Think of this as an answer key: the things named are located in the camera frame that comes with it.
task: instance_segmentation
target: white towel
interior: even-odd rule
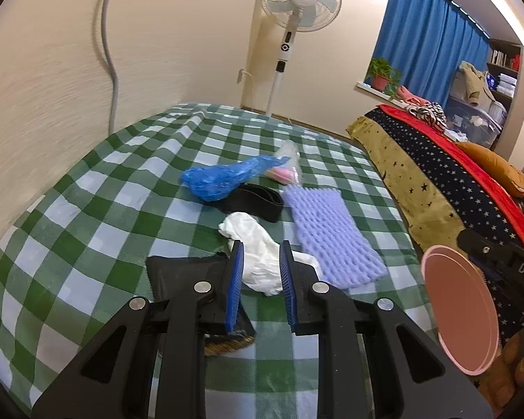
[[[518,83],[518,81],[514,77],[510,77],[510,75],[501,74],[499,78],[501,79],[501,82],[506,82],[510,85],[516,86],[516,84]]]
[[[506,86],[499,85],[497,87],[497,91],[501,94],[504,94],[505,96],[514,97],[514,91],[509,88],[506,88]]]
[[[516,90],[516,87],[514,85],[511,85],[510,83],[507,83],[507,82],[499,82],[499,87],[504,88],[505,90],[511,91],[513,93]]]
[[[219,233],[229,238],[229,248],[235,240],[242,241],[245,248],[245,264],[242,281],[255,291],[266,296],[280,293],[282,277],[279,273],[279,244],[254,217],[247,213],[231,213],[219,224]],[[320,264],[312,255],[293,252],[297,262],[314,267],[316,275],[322,278]]]
[[[467,142],[468,141],[468,136],[461,132],[451,131],[450,129],[447,129],[444,131],[444,134],[448,138],[450,138],[453,142]]]

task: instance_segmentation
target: plastic storage box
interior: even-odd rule
[[[469,141],[485,148],[491,148],[502,130],[485,111],[456,97],[448,98],[444,113],[450,130],[466,134]]]
[[[504,126],[506,120],[507,111],[504,105],[494,100],[489,107],[489,116],[500,126]]]

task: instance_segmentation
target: blue bristle pad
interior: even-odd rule
[[[294,327],[297,324],[297,301],[291,271],[287,257],[285,256],[285,247],[283,244],[279,248],[279,273],[282,277],[283,293],[285,294],[285,312],[289,326]]]
[[[227,315],[225,316],[225,330],[232,332],[237,322],[239,311],[239,300],[241,298],[242,269],[245,262],[245,250],[242,243],[239,243],[239,250],[233,265],[233,274],[227,292]]]

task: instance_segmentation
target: purple foam mesh sleeve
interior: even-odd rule
[[[284,199],[292,208],[303,252],[320,262],[321,280],[346,289],[386,275],[384,262],[355,226],[339,190],[287,186]]]

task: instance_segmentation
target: potted plant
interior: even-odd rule
[[[370,61],[366,76],[373,79],[370,84],[372,88],[389,96],[395,96],[401,74],[398,69],[394,69],[390,65],[388,60],[373,58]]]

